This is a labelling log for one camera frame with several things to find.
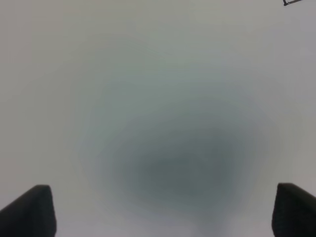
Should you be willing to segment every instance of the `white surface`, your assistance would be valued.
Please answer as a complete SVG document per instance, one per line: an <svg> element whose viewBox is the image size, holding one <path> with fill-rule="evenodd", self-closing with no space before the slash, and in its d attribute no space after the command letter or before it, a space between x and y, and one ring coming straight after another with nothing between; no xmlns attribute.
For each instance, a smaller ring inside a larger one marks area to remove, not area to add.
<svg viewBox="0 0 316 237"><path fill-rule="evenodd" d="M105 146L102 132L168 103L160 86L200 80L170 70L210 69L216 78L211 69L220 68L252 85L278 127L266 138L278 135L283 146L261 158L247 205L227 214L218 236L273 236L278 182L316 194L315 8L313 0L1 1L0 206L50 184L58 237L197 237L192 220L168 227L113 212L88 164ZM109 93L110 82L126 80L146 93Z"/></svg>

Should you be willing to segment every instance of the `gray background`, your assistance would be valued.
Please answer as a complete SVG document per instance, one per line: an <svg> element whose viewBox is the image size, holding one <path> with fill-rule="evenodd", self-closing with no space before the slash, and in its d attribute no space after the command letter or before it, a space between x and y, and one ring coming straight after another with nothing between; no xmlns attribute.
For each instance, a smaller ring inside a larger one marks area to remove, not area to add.
<svg viewBox="0 0 316 237"><path fill-rule="evenodd" d="M278 182L316 194L315 7L1 1L0 206L50 184L58 237L273 236Z"/></svg>

